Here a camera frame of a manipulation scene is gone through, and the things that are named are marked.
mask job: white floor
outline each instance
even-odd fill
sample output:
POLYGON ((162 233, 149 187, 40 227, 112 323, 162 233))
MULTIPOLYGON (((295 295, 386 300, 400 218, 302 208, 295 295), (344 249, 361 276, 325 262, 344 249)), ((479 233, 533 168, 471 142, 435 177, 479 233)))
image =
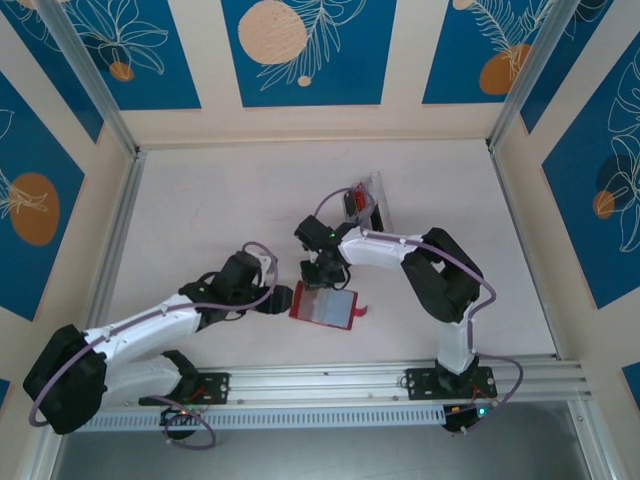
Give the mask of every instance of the white floor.
MULTIPOLYGON (((305 252, 297 225, 329 192, 379 170, 396 233, 447 230, 498 291, 478 316, 478 351, 553 353, 524 256, 481 140, 343 141, 221 145, 149 152, 109 321, 163 301, 222 267, 247 240, 280 258, 294 287, 305 252)), ((321 219, 342 220, 339 199, 321 219)), ((369 312, 352 331, 286 314, 248 314, 177 347, 198 367, 342 363, 434 358, 436 322, 401 274, 352 268, 350 289, 369 312)))

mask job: blue wall panel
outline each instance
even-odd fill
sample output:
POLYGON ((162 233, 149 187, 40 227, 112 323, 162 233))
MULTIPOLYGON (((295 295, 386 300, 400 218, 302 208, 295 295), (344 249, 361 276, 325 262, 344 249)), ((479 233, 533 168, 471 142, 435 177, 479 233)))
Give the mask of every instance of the blue wall panel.
POLYGON ((640 286, 640 35, 543 163, 598 308, 640 286))
POLYGON ((83 179, 0 74, 0 306, 33 320, 83 179))
POLYGON ((380 103, 395 0, 222 6, 244 107, 380 103))

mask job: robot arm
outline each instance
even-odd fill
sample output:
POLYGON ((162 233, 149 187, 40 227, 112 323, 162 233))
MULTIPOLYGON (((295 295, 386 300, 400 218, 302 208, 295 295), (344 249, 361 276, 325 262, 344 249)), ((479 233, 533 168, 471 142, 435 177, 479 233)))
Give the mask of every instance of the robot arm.
POLYGON ((451 236, 433 228, 426 235, 380 235, 343 223, 335 231, 316 217, 307 217, 295 236, 312 252, 301 262, 307 289, 335 287, 344 282, 353 265, 373 265, 404 272, 422 307, 439 321, 438 364, 455 377, 477 365, 470 351, 467 309, 479 297, 480 284, 446 259, 418 248, 426 243, 446 252, 478 275, 478 267, 451 236), (444 262, 440 270, 437 264, 444 262))
MULTIPOLYGON (((58 434, 84 425, 107 406, 137 401, 150 395, 184 399, 196 390, 197 369, 178 351, 151 360, 139 357, 158 354, 169 342, 224 321, 228 310, 188 305, 210 303, 243 306, 262 298, 271 267, 271 257, 239 251, 229 257, 220 272, 203 275, 182 287, 160 305, 126 320, 79 332, 67 325, 55 332, 27 375, 23 387, 35 401, 49 380, 77 352, 100 339, 52 386, 40 404, 40 411, 58 434), (177 305, 185 308, 171 310, 177 305), (125 327, 144 315, 164 312, 158 318, 125 327)), ((273 293, 254 309, 281 313, 291 306, 293 292, 276 285, 273 293)))

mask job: purple cable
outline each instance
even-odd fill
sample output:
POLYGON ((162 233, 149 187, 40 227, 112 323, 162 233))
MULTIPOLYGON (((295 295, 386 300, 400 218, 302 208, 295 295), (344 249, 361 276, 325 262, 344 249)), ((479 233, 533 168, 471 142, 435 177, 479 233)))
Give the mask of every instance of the purple cable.
POLYGON ((316 211, 313 212, 313 216, 317 217, 318 214, 320 213, 320 210, 322 209, 322 207, 324 207, 324 204, 327 203, 329 200, 331 200, 333 197, 335 197, 336 195, 339 195, 341 193, 346 193, 346 192, 363 192, 366 196, 367 196, 367 200, 369 200, 369 208, 367 210, 365 210, 366 214, 362 214, 359 218, 360 218, 360 223, 362 223, 363 221, 365 221, 367 218, 369 218, 371 216, 371 214, 373 213, 373 210, 376 208, 376 199, 373 198, 373 195, 371 195, 369 193, 369 191, 364 188, 364 187, 344 187, 344 188, 339 188, 338 190, 335 190, 333 192, 331 192, 329 195, 327 195, 326 197, 324 197, 322 199, 322 201, 318 204, 318 206, 316 207, 316 211))
MULTIPOLYGON (((255 246, 258 247, 260 249, 262 249, 267 255, 269 255, 269 257, 271 257, 271 261, 273 262, 274 265, 274 272, 273 272, 273 283, 272 285, 269 287, 269 289, 265 292, 265 294, 260 297, 258 300, 255 300, 251 303, 248 303, 246 305, 220 305, 218 303, 206 303, 206 302, 201 302, 201 303, 181 303, 179 305, 173 305, 171 307, 168 307, 166 310, 155 310, 153 312, 149 312, 146 313, 144 315, 141 315, 137 318, 134 318, 133 320, 131 320, 128 323, 125 323, 124 325, 121 325, 117 328, 114 328, 113 330, 111 330, 111 335, 117 335, 118 333, 123 332, 124 330, 127 330, 131 327, 134 327, 146 320, 150 320, 152 318, 156 318, 156 317, 163 317, 165 316, 167 313, 169 312, 175 312, 176 310, 185 310, 185 309, 191 309, 191 308, 216 308, 218 310, 226 310, 229 312, 236 312, 239 310, 250 310, 253 307, 256 307, 258 305, 260 305, 262 302, 264 302, 272 293, 273 290, 276 287, 276 284, 278 283, 278 258, 271 252, 271 250, 269 250, 265 245, 259 243, 259 242, 247 242, 242 246, 242 250, 246 250, 247 247, 249 246, 255 246)), ((67 370, 69 370, 73 365, 76 364, 76 362, 78 362, 78 360, 80 360, 84 355, 86 355, 87 353, 89 353, 91 350, 93 350, 96 346, 100 345, 102 342, 106 341, 107 339, 105 337, 98 337, 96 338, 93 342, 88 343, 85 347, 83 347, 79 352, 77 352, 75 355, 73 355, 69 360, 67 360, 64 365, 62 365, 62 367, 60 367, 60 369, 53 374, 53 376, 51 377, 51 379, 47 382, 47 384, 42 388, 42 390, 40 391, 40 393, 38 394, 38 396, 36 397, 36 400, 33 402, 33 406, 31 407, 31 411, 29 412, 29 423, 31 424, 31 426, 33 427, 44 427, 46 425, 49 425, 49 422, 44 421, 44 422, 40 422, 36 419, 36 415, 38 413, 38 409, 40 408, 40 405, 42 405, 42 402, 44 401, 45 397, 49 394, 49 392, 51 391, 51 389, 53 388, 53 386, 56 384, 56 382, 58 382, 58 380, 60 380, 60 378, 67 372, 67 370)), ((180 408, 181 410, 185 410, 187 412, 190 412, 190 410, 185 407, 184 405, 180 405, 177 402, 173 402, 173 400, 169 400, 168 398, 164 398, 164 397, 154 397, 156 400, 162 401, 164 403, 168 403, 169 405, 178 405, 178 408, 180 408)), ((207 430, 210 431, 210 433, 213 433, 213 429, 211 429, 211 426, 208 425, 204 419, 202 419, 201 417, 197 418, 198 421, 200 421, 205 428, 207 428, 207 430)), ((168 430, 167 427, 165 427, 165 435, 168 434, 168 430)), ((185 444, 177 444, 174 442, 174 445, 179 445, 181 448, 187 448, 187 449, 191 449, 191 450, 203 450, 203 448, 201 446, 192 446, 192 445, 185 445, 185 444)))
MULTIPOLYGON (((394 238, 394 237, 389 237, 386 235, 381 235, 378 233, 371 233, 369 232, 367 234, 367 237, 372 238, 374 240, 383 240, 383 241, 388 241, 388 242, 393 242, 396 243, 398 242, 398 239, 394 238)), ((484 278, 482 278, 482 276, 478 275, 476 272, 474 272, 471 268, 469 268, 468 266, 466 266, 464 263, 462 263, 460 260, 458 260, 457 258, 449 255, 447 252, 444 252, 443 250, 434 247, 432 245, 429 245, 427 243, 423 243, 417 240, 410 240, 410 239, 406 239, 406 243, 408 243, 409 245, 414 245, 416 247, 419 248, 423 248, 425 250, 428 250, 432 253, 435 253, 436 255, 440 256, 443 260, 446 260, 450 263, 452 263, 453 265, 455 265, 456 267, 458 267, 460 270, 462 270, 463 272, 465 272, 467 275, 469 275, 471 278, 473 278, 475 281, 479 282, 484 288, 487 289, 487 291, 489 292, 489 299, 485 300, 484 302, 482 302, 480 305, 477 305, 476 307, 474 307, 470 312, 469 312, 469 326, 468 326, 468 342, 469 342, 469 350, 473 351, 473 316, 478 313, 481 309, 491 305, 493 302, 495 302, 496 298, 497 298, 497 293, 495 291, 495 289, 489 284, 489 282, 487 282, 484 278)), ((511 363, 513 365, 516 366, 516 368, 518 369, 518 380, 516 381, 515 385, 513 386, 513 388, 509 391, 509 393, 507 393, 504 398, 502 400, 500 400, 500 402, 498 402, 498 405, 495 406, 495 408, 491 411, 491 413, 489 413, 487 416, 483 417, 482 419, 480 419, 478 422, 476 422, 475 424, 473 424, 472 426, 470 426, 469 428, 466 429, 467 432, 470 432, 471 430, 474 430, 478 425, 480 425, 481 423, 485 422, 489 417, 493 416, 498 410, 502 409, 509 400, 511 400, 511 398, 515 395, 516 391, 518 390, 518 388, 520 388, 520 385, 522 384, 522 380, 524 379, 524 369, 522 368, 522 365, 515 359, 510 358, 510 357, 503 357, 503 356, 499 356, 499 355, 487 355, 484 353, 479 353, 476 352, 476 355, 479 358, 485 359, 485 360, 502 360, 504 362, 508 362, 511 363)), ((464 408, 462 410, 458 410, 457 412, 449 412, 446 415, 456 415, 458 413, 462 413, 462 412, 466 412, 469 410, 473 410, 476 407, 468 407, 468 408, 464 408)))

